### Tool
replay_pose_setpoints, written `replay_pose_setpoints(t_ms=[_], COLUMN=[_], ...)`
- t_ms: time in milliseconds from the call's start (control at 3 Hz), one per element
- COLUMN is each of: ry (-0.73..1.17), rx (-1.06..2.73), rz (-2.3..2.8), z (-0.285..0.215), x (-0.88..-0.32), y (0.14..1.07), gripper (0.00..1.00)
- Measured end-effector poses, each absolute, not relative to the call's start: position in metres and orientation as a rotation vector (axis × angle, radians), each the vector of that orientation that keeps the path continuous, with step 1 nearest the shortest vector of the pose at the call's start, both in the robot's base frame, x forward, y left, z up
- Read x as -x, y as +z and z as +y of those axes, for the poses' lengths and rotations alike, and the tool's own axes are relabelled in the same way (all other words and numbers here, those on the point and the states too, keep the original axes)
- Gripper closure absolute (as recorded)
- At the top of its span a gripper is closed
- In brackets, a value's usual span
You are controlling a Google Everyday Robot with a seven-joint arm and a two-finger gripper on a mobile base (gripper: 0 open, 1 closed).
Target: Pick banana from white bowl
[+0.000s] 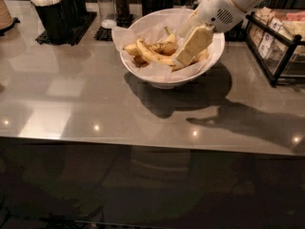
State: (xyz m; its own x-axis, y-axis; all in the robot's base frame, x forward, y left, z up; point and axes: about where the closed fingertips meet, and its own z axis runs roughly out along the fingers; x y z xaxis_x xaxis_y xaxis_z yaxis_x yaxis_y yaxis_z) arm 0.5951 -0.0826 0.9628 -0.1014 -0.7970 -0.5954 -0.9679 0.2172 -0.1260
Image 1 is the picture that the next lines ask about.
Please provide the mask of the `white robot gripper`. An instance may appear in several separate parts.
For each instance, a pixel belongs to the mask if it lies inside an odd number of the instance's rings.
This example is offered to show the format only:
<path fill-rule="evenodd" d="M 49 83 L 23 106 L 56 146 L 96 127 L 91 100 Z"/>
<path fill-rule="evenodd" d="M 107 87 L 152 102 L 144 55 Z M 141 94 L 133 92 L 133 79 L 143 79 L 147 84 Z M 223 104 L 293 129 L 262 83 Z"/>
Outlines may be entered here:
<path fill-rule="evenodd" d="M 245 10 L 237 0 L 201 0 L 197 10 L 197 17 L 201 23 L 221 32 L 230 31 L 243 20 L 245 15 Z M 175 62 L 181 66 L 189 66 L 200 52 L 212 44 L 213 38 L 212 29 L 204 26 L 195 28 L 175 54 Z"/>

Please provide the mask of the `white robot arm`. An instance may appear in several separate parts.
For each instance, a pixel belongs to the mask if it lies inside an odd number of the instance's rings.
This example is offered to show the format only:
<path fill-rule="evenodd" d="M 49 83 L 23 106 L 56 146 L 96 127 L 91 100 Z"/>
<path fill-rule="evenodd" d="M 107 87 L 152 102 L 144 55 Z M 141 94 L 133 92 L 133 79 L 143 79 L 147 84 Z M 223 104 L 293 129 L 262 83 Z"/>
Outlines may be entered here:
<path fill-rule="evenodd" d="M 179 27 L 182 46 L 173 57 L 178 66 L 189 66 L 211 44 L 215 32 L 227 32 L 240 23 L 247 11 L 265 0 L 201 0 Z"/>

